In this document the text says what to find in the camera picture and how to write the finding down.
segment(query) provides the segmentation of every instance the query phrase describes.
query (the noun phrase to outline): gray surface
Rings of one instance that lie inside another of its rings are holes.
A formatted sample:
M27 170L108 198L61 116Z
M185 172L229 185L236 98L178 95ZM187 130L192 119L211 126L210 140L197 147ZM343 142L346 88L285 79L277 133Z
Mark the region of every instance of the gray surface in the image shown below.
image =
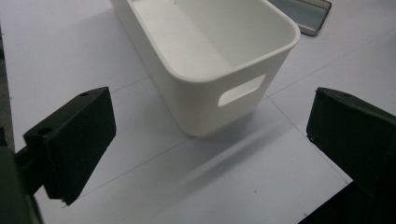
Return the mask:
M11 109L9 104L6 61L0 59L0 127L6 130L8 147L15 151L12 133Z

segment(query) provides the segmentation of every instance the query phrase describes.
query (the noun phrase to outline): white plastic bin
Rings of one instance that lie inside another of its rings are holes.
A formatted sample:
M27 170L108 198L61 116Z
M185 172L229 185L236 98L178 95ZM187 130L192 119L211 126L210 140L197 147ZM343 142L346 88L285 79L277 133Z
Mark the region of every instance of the white plastic bin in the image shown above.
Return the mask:
M262 0L111 0L179 127L211 133L251 112L300 37Z

